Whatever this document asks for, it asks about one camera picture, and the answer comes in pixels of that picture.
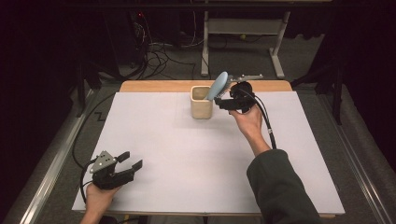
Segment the dark background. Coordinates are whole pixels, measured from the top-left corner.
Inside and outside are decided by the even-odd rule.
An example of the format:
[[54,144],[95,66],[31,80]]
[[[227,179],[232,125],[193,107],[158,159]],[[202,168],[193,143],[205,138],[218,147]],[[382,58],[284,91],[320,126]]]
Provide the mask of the dark background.
[[[0,144],[1,170],[7,182],[2,187],[0,217],[5,217],[70,111],[73,102],[69,94],[77,84],[77,67],[89,67],[90,72],[84,75],[87,79],[95,79],[98,71],[117,74],[119,63],[138,61],[139,49],[133,30],[121,29],[124,33],[115,35],[120,30],[118,25],[129,24],[125,14],[66,13],[59,3],[47,0],[2,1],[1,4],[0,74],[4,109],[0,117]],[[326,34],[311,71],[333,58],[340,59],[345,67],[344,81],[356,107],[389,164],[396,169],[393,81],[396,10],[391,1],[376,1],[376,5],[378,8],[350,13],[292,12],[286,37]],[[191,14],[144,13],[152,32],[176,46],[180,30],[193,33]],[[211,14],[237,18],[262,16]],[[196,15],[197,29],[202,30],[204,14]]]

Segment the ceramic cup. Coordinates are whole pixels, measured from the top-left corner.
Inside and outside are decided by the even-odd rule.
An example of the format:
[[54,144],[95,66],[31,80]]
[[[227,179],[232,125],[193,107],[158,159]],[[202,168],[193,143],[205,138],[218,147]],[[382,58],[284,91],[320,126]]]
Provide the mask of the ceramic cup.
[[204,100],[209,92],[208,86],[193,86],[190,92],[191,114],[195,119],[210,119],[213,111],[213,101]]

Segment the person's right hand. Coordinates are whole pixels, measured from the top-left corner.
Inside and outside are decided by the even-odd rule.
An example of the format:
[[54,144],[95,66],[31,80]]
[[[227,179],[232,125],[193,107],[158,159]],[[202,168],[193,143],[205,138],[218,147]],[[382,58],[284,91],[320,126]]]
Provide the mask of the person's right hand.
[[110,206],[114,195],[121,187],[115,189],[99,189],[93,183],[87,187],[86,212],[80,224],[96,224]]
[[271,149],[262,137],[262,112],[257,105],[241,114],[235,110],[229,113],[235,118],[241,133],[246,137],[255,156]]
[[236,110],[230,110],[229,112],[235,118],[239,130],[246,138],[257,134],[262,135],[262,112],[257,105],[251,107],[244,114]]

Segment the light blue spoon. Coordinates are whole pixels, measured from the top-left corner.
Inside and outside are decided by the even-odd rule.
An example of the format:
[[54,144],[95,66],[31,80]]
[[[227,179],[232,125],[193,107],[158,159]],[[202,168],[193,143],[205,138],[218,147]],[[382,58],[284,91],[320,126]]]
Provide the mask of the light blue spoon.
[[209,93],[205,97],[206,100],[213,100],[225,87],[227,84],[228,73],[222,72],[218,78],[216,78],[215,82],[213,82],[212,86],[210,86]]

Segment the black jacket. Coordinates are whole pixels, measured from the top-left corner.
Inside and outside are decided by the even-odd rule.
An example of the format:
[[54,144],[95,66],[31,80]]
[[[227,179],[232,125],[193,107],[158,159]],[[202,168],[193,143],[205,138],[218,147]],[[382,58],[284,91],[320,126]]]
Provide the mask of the black jacket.
[[271,149],[257,156],[247,169],[247,178],[265,223],[321,223],[285,151]]

